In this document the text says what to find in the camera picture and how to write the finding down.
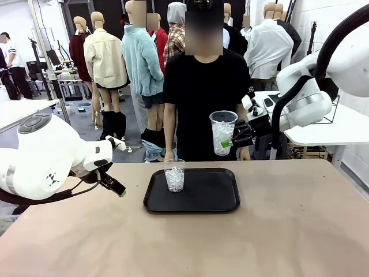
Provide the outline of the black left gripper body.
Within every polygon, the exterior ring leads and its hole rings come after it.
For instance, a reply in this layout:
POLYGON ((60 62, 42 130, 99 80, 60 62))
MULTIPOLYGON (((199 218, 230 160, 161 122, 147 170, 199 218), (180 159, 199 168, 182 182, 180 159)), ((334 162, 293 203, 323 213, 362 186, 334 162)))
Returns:
POLYGON ((113 177, 107 174, 107 171, 113 165, 113 162, 109 162, 97 169, 92 171, 88 171, 82 163, 72 167, 69 172, 70 177, 77 177, 81 179, 86 184, 92 184, 97 182, 98 180, 101 181, 103 184, 112 184, 113 177))

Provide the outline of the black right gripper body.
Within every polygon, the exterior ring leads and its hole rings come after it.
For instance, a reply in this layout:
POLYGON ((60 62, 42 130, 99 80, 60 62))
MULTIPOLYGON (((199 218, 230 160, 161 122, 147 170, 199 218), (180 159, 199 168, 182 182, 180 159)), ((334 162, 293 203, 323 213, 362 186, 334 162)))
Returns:
POLYGON ((235 148, 248 147, 254 144, 256 120, 240 121, 235 124, 232 146, 235 148))

